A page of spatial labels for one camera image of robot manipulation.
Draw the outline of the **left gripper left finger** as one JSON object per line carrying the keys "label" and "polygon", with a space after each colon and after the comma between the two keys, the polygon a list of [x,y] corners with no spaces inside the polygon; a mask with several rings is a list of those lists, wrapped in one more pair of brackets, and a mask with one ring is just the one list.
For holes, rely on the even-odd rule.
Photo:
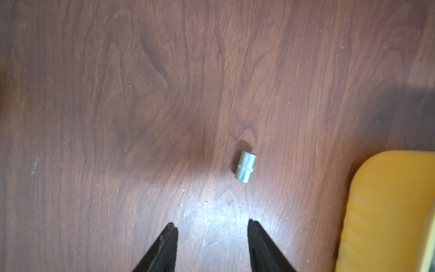
{"label": "left gripper left finger", "polygon": [[168,223],[133,272],[174,272],[179,231]]}

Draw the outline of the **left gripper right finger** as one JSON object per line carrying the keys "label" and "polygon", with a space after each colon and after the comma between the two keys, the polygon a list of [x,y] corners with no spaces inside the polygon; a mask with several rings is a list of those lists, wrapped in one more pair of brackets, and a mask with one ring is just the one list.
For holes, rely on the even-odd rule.
{"label": "left gripper right finger", "polygon": [[258,221],[249,219],[248,244],[253,272],[295,272]]}

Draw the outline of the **silver socket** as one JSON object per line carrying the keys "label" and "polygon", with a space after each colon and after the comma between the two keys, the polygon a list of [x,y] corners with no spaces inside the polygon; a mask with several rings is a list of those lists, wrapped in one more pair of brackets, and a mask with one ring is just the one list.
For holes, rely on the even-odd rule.
{"label": "silver socket", "polygon": [[242,151],[236,168],[235,178],[245,184],[249,183],[257,161],[257,155]]}

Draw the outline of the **yellow plastic tray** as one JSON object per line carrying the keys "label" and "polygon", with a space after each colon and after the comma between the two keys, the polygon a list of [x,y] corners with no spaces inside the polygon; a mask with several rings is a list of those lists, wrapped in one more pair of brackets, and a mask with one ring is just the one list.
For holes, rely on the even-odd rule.
{"label": "yellow plastic tray", "polygon": [[435,252],[435,155],[385,151],[366,160],[349,192],[338,272],[429,272]]}

